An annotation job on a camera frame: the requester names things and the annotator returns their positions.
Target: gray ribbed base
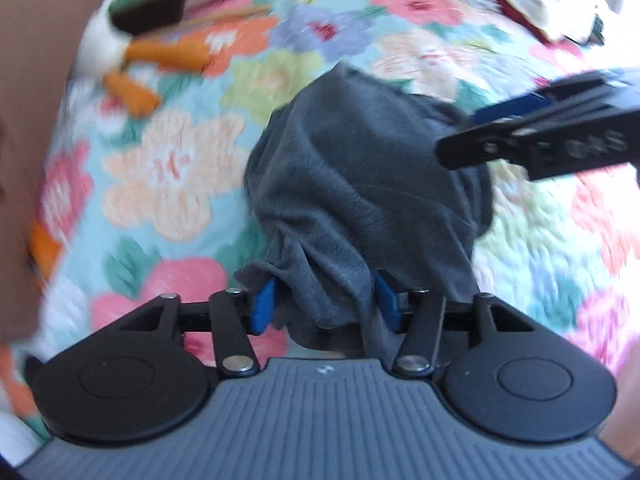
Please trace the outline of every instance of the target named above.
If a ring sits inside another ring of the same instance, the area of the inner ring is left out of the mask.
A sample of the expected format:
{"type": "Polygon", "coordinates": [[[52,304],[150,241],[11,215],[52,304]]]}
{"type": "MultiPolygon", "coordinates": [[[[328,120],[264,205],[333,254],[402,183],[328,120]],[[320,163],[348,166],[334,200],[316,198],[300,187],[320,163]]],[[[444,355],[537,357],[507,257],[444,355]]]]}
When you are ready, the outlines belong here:
{"type": "Polygon", "coordinates": [[[378,361],[272,359],[222,383],[173,433],[124,449],[54,440],[29,480],[616,480],[630,467],[596,438],[510,446],[454,418],[435,391],[378,361]]]}

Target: black round pad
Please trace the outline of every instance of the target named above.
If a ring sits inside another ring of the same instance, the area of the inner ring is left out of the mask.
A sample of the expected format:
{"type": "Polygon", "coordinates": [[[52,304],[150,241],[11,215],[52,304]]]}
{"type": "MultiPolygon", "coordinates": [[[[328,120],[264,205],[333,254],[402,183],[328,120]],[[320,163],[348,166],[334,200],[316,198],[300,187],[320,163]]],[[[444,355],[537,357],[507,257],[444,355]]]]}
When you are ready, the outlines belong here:
{"type": "Polygon", "coordinates": [[[203,405],[209,381],[200,361],[172,341],[120,331],[97,334],[43,365],[33,393],[55,435],[115,446],[183,423],[203,405]]]}
{"type": "Polygon", "coordinates": [[[498,382],[510,394],[525,400],[551,400],[564,394],[573,382],[563,366],[545,359],[514,359],[498,371],[498,382]]]}
{"type": "Polygon", "coordinates": [[[442,391],[472,426],[508,440],[552,444],[595,430],[616,400],[607,369],[545,333],[500,333],[457,357],[442,391]]]}

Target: white plush body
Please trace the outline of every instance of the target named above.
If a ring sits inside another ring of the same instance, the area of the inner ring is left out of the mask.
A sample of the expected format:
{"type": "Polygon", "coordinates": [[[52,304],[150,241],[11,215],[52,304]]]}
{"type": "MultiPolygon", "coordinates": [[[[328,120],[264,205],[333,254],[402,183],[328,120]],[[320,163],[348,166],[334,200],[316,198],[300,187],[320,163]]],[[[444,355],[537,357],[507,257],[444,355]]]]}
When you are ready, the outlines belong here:
{"type": "Polygon", "coordinates": [[[104,0],[89,20],[71,70],[72,77],[101,80],[107,72],[122,65],[132,36],[112,25],[109,16],[112,1],[104,0]]]}

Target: floral bedspread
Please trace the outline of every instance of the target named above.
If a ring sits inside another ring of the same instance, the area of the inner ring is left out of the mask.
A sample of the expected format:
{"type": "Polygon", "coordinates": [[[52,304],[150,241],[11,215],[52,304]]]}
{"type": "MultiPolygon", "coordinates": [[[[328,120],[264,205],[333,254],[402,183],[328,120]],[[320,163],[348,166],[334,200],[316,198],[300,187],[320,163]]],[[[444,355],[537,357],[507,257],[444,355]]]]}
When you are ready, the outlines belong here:
{"type": "MultiPolygon", "coordinates": [[[[261,258],[268,240],[242,190],[270,113],[338,60],[407,92],[471,112],[587,69],[571,43],[539,44],[487,0],[212,0],[267,4],[269,16],[215,24],[202,76],[152,65],[131,75],[164,104],[133,120],[77,81],[46,166],[40,217],[66,246],[43,326],[25,346],[45,358],[163,292],[202,301],[261,258]]],[[[622,167],[538,184],[492,165],[495,222],[474,264],[491,291],[614,372],[640,333],[640,191],[622,167]]],[[[284,332],[254,338],[261,362],[301,355],[284,332]]],[[[213,360],[210,336],[187,348],[213,360]]]]}

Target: peach flower pattern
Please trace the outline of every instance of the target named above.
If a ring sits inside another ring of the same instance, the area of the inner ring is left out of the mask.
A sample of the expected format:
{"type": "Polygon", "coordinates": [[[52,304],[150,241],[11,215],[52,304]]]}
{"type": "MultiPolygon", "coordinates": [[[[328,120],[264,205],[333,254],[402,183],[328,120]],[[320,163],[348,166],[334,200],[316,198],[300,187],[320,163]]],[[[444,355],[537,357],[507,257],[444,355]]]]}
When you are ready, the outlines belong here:
{"type": "Polygon", "coordinates": [[[475,50],[445,43],[427,30],[414,28],[404,34],[389,34],[376,46],[385,55],[373,62],[372,72],[382,79],[411,80],[412,93],[452,102],[459,80],[487,88],[473,71],[478,64],[475,50]]]}
{"type": "MultiPolygon", "coordinates": [[[[469,3],[464,0],[455,1],[458,10],[462,12],[462,20],[465,25],[478,25],[479,27],[482,27],[483,25],[493,25],[510,36],[520,38],[520,40],[525,40],[530,37],[530,33],[526,28],[502,14],[478,9],[477,7],[469,5],[469,3]]],[[[543,50],[546,49],[545,45],[541,44],[539,46],[542,47],[543,50]]]]}
{"type": "Polygon", "coordinates": [[[272,16],[243,22],[215,24],[184,37],[184,41],[203,42],[209,47],[213,59],[202,71],[216,77],[226,72],[233,56],[254,56],[267,49],[267,32],[278,23],[272,16]]]}
{"type": "Polygon", "coordinates": [[[147,125],[142,143],[102,160],[116,179],[102,199],[119,228],[151,222],[166,240],[195,238],[212,220],[209,196],[242,183],[248,151],[234,145],[244,119],[231,112],[191,122],[184,110],[164,110],[147,125]]]}

